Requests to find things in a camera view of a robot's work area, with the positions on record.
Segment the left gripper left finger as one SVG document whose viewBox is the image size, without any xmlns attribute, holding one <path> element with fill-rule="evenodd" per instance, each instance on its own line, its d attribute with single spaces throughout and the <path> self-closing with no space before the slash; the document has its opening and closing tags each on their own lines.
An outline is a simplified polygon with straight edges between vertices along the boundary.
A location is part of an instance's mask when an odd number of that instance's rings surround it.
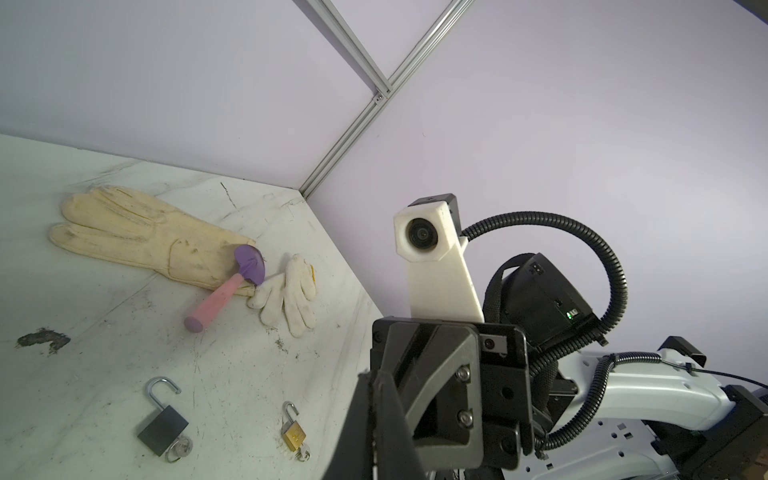
<svg viewBox="0 0 768 480">
<path fill-rule="evenodd" d="M 373 430 L 371 373 L 361 373 L 349 405 L 334 454 L 323 479 L 373 478 Z"/>
</svg>

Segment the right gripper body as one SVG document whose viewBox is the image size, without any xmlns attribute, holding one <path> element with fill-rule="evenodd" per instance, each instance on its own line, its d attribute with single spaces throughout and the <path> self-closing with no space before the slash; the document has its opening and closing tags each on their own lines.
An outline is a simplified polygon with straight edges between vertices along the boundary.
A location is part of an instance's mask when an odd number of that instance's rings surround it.
<svg viewBox="0 0 768 480">
<path fill-rule="evenodd" d="M 464 470 L 514 470 L 522 455 L 536 449 L 556 448 L 575 437 L 576 431 L 571 427 L 561 436 L 536 436 L 538 430 L 554 422 L 549 415 L 542 420 L 534 417 L 534 376 L 529 362 L 540 356 L 529 348 L 528 328 L 513 322 L 503 323 L 500 318 L 514 313 L 553 318 L 573 305 L 577 295 L 574 287 L 543 255 L 521 254 L 503 264 L 488 286 L 486 305 L 496 314 L 492 322 L 459 323 L 475 327 L 479 334 L 483 427 L 483 459 L 478 467 Z M 374 381 L 378 371 L 384 370 L 384 347 L 393 323 L 458 322 L 387 318 L 374 323 L 370 351 L 373 410 Z"/>
</svg>

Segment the small silver key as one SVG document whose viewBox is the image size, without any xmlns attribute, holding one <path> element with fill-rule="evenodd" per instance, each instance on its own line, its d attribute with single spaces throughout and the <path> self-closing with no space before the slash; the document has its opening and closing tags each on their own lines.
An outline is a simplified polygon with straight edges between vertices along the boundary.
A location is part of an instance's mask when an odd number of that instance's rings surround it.
<svg viewBox="0 0 768 480">
<path fill-rule="evenodd" d="M 299 462 L 307 462 L 311 458 L 311 449 L 308 444 L 303 443 L 295 451 L 294 457 Z"/>
</svg>

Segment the brass padlock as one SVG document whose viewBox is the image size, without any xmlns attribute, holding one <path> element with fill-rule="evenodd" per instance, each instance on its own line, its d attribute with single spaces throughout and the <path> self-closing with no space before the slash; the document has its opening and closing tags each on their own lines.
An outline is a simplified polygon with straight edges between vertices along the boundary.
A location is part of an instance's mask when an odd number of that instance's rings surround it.
<svg viewBox="0 0 768 480">
<path fill-rule="evenodd" d="M 285 401 L 282 405 L 282 411 L 286 419 L 282 428 L 282 438 L 290 451 L 298 452 L 306 440 L 306 433 L 297 420 L 300 415 L 299 409 L 293 402 Z"/>
</svg>

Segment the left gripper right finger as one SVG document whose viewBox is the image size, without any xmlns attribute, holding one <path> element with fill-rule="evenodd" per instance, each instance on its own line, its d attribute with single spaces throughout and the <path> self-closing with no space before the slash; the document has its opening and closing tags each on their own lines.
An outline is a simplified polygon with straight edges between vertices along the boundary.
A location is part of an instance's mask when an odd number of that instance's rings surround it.
<svg viewBox="0 0 768 480">
<path fill-rule="evenodd" d="M 425 479 L 394 379 L 379 370 L 374 381 L 376 469 L 378 479 Z"/>
</svg>

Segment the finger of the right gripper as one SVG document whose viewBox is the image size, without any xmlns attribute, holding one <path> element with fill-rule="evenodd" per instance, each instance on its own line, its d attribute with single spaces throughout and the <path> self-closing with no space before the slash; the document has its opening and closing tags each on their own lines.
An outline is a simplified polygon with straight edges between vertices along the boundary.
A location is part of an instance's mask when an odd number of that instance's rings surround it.
<svg viewBox="0 0 768 480">
<path fill-rule="evenodd" d="M 416 455 L 427 471 L 483 459 L 479 334 L 459 323 L 393 323 L 383 354 Z"/>
</svg>

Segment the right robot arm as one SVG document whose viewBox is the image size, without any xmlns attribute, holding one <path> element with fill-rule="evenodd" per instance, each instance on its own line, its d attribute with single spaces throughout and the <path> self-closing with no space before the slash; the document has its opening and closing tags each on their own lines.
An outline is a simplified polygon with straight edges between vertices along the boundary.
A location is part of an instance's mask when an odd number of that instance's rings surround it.
<svg viewBox="0 0 768 480">
<path fill-rule="evenodd" d="M 660 453 L 686 479 L 725 479 L 767 445 L 767 406 L 744 387 L 723 386 L 680 337 L 657 353 L 611 353 L 573 380 L 572 399 L 547 414 L 533 386 L 560 359 L 584 363 L 626 304 L 626 281 L 609 248 L 598 251 L 611 305 L 596 318 L 542 255 L 507 268 L 522 286 L 513 302 L 495 276 L 484 300 L 463 249 L 406 249 L 412 315 L 373 327 L 368 403 L 383 477 L 410 471 L 494 467 L 572 443 L 594 420 L 637 420 L 657 434 Z"/>
</svg>

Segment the key with ring middle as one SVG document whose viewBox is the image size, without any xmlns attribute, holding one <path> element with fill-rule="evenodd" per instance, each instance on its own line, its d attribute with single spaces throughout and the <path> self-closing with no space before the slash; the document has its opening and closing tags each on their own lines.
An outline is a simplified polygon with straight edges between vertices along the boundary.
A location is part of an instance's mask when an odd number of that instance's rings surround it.
<svg viewBox="0 0 768 480">
<path fill-rule="evenodd" d="M 189 456 L 194 447 L 191 438 L 180 435 L 165 452 L 165 460 L 168 463 L 176 463 Z"/>
</svg>

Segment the black padlock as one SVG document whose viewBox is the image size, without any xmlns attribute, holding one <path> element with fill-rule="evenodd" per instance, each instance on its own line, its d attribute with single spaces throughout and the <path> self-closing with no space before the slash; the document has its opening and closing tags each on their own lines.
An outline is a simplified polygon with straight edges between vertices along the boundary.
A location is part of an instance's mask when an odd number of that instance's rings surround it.
<svg viewBox="0 0 768 480">
<path fill-rule="evenodd" d="M 189 422 L 170 404 L 163 404 L 154 389 L 157 385 L 167 386 L 175 395 L 182 393 L 180 386 L 165 376 L 156 376 L 147 381 L 144 392 L 156 407 L 156 415 L 137 433 L 137 439 L 153 454 L 160 457 L 171 449 L 182 437 Z"/>
</svg>

